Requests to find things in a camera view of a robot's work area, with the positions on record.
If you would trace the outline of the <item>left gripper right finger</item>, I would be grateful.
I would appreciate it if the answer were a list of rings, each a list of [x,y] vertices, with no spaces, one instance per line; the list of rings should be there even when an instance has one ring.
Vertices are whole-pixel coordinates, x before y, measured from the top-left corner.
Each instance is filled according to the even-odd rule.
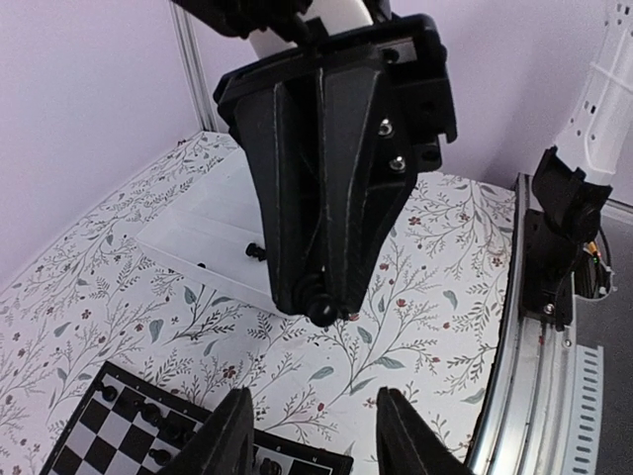
[[[383,387],[377,397],[377,459],[380,474],[470,475],[406,397]]]

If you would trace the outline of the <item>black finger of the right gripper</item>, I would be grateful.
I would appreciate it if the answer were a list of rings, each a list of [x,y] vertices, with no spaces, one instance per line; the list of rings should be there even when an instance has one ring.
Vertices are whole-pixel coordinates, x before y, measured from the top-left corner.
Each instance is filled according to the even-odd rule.
[[[239,99],[231,133],[258,198],[271,296],[287,315],[311,315],[325,296],[312,256],[317,237],[317,95],[288,81]]]

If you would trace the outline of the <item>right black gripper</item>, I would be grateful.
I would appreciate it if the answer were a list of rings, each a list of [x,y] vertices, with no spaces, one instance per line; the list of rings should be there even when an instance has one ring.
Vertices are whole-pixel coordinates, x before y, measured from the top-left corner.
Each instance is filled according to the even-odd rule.
[[[217,34],[250,42],[260,66],[326,59],[320,78],[320,244],[341,317],[360,310],[416,171],[437,170],[457,138],[447,49],[426,14],[388,1],[181,1]]]

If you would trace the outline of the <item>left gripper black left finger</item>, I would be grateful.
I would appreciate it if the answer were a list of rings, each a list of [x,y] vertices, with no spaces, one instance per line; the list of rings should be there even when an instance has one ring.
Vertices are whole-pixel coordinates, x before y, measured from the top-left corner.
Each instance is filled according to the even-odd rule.
[[[168,474],[250,474],[253,466],[254,414],[248,388],[232,389],[181,452]]]

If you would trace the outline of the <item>black and grey chessboard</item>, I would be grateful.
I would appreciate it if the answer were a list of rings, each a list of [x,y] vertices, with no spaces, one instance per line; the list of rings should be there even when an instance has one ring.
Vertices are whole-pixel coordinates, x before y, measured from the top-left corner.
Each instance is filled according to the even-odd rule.
[[[119,390],[108,403],[95,391],[98,382]],[[162,424],[145,422],[134,401],[155,404]],[[153,386],[112,362],[103,364],[53,447],[41,470],[43,474],[155,474],[165,468],[148,456],[152,448],[173,455],[184,446],[165,439],[168,423],[197,432],[211,412]],[[349,474],[353,458],[317,449],[258,430],[254,434],[253,466],[259,474],[264,458],[278,461],[283,474]]]

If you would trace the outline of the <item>black chess pieces pile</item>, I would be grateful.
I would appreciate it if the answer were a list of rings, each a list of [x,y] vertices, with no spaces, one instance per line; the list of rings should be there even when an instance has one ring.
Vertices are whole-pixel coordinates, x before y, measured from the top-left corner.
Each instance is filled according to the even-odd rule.
[[[255,258],[258,261],[265,261],[267,258],[266,249],[255,242],[251,242],[245,250],[248,257]]]

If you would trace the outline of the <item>white plastic piece tray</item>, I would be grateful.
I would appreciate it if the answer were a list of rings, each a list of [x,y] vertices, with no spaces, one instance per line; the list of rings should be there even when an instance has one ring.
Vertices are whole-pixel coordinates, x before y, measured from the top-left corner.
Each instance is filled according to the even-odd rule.
[[[277,311],[267,264],[245,254],[264,246],[259,205],[241,149],[232,151],[136,236],[145,256],[224,296]],[[204,263],[206,269],[198,267]]]

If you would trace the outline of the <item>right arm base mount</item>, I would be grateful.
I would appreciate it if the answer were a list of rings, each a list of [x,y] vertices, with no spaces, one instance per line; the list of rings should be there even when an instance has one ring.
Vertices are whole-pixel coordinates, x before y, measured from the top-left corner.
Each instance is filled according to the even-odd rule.
[[[562,331],[573,322],[573,272],[601,224],[601,210],[612,191],[587,181],[547,148],[532,177],[531,195],[540,208],[526,211],[520,311]]]

